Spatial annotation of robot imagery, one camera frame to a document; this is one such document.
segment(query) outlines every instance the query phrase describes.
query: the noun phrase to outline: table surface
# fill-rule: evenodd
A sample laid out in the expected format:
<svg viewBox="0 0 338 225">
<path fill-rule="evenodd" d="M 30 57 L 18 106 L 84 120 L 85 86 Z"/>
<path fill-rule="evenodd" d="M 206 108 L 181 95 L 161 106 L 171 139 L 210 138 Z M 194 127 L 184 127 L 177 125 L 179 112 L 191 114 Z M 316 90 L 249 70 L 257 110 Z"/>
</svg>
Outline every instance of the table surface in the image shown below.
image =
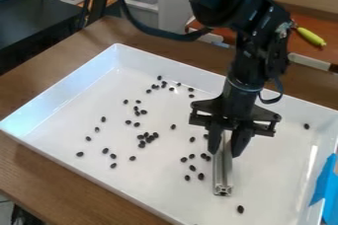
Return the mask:
<svg viewBox="0 0 338 225">
<path fill-rule="evenodd" d="M 0 2 L 0 51 L 10 50 L 25 39 L 69 21 L 81 10 L 58 0 Z"/>
<path fill-rule="evenodd" d="M 127 21 L 104 18 L 0 77 L 0 118 L 115 42 L 224 73 L 233 51 L 204 42 L 143 35 Z M 338 76 L 293 64 L 286 93 L 338 110 Z M 0 189 L 51 224 L 167 224 L 0 133 Z"/>
</svg>

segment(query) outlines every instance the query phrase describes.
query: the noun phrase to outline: blue object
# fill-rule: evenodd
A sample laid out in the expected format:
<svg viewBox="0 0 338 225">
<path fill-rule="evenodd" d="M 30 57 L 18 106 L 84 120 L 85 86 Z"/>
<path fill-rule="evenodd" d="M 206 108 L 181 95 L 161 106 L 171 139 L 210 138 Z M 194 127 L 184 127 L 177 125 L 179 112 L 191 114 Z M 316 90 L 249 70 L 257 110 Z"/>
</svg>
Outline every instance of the blue object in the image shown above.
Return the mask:
<svg viewBox="0 0 338 225">
<path fill-rule="evenodd" d="M 332 154 L 317 179 L 310 205 L 325 198 L 323 220 L 327 225 L 338 225 L 338 176 L 335 174 L 337 155 Z"/>
</svg>

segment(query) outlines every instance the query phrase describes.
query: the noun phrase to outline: black seed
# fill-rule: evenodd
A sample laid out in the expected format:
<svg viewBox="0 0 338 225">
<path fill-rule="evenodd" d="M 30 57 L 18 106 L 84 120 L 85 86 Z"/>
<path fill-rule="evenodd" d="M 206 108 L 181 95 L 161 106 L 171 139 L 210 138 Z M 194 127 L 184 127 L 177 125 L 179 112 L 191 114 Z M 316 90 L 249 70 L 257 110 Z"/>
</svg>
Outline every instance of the black seed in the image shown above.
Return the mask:
<svg viewBox="0 0 338 225">
<path fill-rule="evenodd" d="M 190 171 L 194 172 L 196 170 L 195 166 L 189 166 Z"/>
<path fill-rule="evenodd" d="M 237 212 L 240 214 L 244 213 L 244 207 L 242 205 L 237 206 Z"/>
<path fill-rule="evenodd" d="M 102 153 L 103 154 L 107 154 L 109 152 L 109 148 L 104 148 L 103 150 L 102 150 Z"/>
<path fill-rule="evenodd" d="M 198 178 L 199 178 L 200 181 L 202 181 L 202 180 L 205 178 L 205 175 L 202 174 L 202 173 L 200 173 L 200 174 L 198 175 Z"/>
</svg>

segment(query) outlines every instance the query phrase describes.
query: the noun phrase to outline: wooden table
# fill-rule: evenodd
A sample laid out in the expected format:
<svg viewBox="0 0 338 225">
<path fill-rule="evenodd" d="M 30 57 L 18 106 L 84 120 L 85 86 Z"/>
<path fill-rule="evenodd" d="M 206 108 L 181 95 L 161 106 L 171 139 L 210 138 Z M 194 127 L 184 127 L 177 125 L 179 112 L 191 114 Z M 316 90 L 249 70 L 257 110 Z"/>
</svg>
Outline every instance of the wooden table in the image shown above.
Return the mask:
<svg viewBox="0 0 338 225">
<path fill-rule="evenodd" d="M 224 73 L 233 55 L 231 50 L 203 42 L 177 42 L 146 36 L 126 21 L 104 18 L 0 77 L 0 118 L 115 42 L 216 73 Z M 338 76 L 294 64 L 284 77 L 284 84 L 289 95 L 338 110 Z M 0 189 L 51 224 L 167 224 L 2 133 Z"/>
</svg>

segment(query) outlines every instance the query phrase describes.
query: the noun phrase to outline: yellow object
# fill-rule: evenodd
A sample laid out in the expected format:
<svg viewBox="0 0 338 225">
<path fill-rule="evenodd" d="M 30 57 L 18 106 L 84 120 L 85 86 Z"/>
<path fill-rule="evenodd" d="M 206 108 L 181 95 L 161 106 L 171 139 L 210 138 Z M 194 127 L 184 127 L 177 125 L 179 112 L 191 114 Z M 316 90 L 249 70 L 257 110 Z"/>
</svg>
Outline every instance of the yellow object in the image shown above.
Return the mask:
<svg viewBox="0 0 338 225">
<path fill-rule="evenodd" d="M 326 42 L 323 38 L 319 37 L 315 33 L 305 29 L 305 28 L 297 28 L 296 29 L 303 38 L 307 39 L 309 42 L 316 46 L 326 46 Z"/>
</svg>

